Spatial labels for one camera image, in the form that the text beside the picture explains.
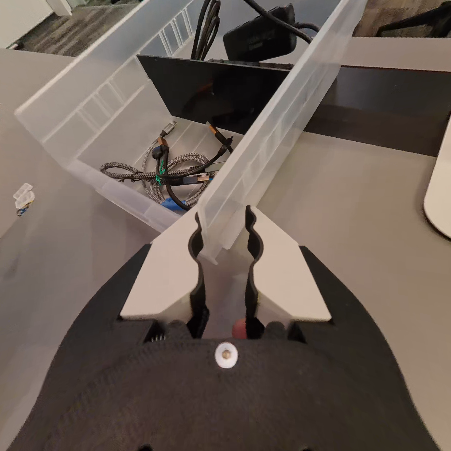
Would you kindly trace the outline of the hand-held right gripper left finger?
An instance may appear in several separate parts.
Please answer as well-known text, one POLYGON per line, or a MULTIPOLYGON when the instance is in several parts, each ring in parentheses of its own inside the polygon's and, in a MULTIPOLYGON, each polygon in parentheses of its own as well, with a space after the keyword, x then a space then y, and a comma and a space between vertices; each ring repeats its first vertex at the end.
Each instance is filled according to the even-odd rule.
POLYGON ((150 245, 120 317, 124 320, 182 321, 202 337, 209 319, 198 214, 186 212, 150 245))

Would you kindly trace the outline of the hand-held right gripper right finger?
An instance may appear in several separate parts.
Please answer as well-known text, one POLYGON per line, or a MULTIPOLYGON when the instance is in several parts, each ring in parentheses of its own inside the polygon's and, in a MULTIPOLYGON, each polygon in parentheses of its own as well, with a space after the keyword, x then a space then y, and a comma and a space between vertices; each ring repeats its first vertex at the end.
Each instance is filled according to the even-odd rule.
POLYGON ((247 250, 253 261, 245 289, 247 337, 262 337, 269 323, 331 320, 300 245, 255 206, 246 206, 247 250))

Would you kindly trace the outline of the slim black usb hub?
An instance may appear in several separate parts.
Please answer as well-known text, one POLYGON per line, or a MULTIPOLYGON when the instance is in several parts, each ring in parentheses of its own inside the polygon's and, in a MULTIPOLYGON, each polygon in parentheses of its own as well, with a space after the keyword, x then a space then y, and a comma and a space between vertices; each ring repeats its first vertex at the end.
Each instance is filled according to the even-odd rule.
POLYGON ((228 60, 260 62, 293 52, 297 37, 272 20, 258 16, 228 31, 223 43, 228 60))

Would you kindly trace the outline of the white stand base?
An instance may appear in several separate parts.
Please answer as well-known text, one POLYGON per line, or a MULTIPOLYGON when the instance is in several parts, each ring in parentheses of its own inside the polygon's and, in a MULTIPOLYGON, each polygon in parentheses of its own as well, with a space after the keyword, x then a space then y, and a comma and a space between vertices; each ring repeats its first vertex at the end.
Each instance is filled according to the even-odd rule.
POLYGON ((451 237, 451 120, 448 120, 423 202, 429 223, 451 237))

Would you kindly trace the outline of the small white card case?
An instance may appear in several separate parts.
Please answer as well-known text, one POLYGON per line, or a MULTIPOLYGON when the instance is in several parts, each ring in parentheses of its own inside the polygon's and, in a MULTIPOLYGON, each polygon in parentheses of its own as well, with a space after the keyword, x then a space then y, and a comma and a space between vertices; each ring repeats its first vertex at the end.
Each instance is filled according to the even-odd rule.
POLYGON ((36 196, 32 189, 33 186, 28 183, 24 183, 13 195, 13 199, 15 200, 16 215, 18 217, 23 216, 30 208, 31 204, 35 201, 36 196))

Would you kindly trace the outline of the black bin divider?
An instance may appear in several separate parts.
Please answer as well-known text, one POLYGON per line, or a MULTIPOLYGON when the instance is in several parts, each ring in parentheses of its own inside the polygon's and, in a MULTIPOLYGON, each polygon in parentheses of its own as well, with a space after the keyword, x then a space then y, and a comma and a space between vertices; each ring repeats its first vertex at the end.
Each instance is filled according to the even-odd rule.
POLYGON ((242 135, 294 65, 137 56, 171 116, 242 135))

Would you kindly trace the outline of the clear plastic bin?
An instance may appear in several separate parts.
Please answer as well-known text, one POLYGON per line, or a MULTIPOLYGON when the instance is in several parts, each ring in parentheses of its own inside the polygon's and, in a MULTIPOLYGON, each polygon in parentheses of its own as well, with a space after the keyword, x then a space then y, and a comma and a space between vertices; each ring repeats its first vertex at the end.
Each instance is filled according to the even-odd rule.
MULTIPOLYGON (((310 45, 279 61, 291 74, 197 204, 203 254, 230 249, 340 70, 367 1, 258 1, 266 9, 293 3, 296 19, 319 23, 310 45)), ((137 54, 188 59, 203 1, 143 1, 20 106, 15 115, 67 172, 100 195, 164 232, 180 214, 158 205, 140 184, 99 172, 105 162, 138 163, 174 114, 145 74, 137 54)))

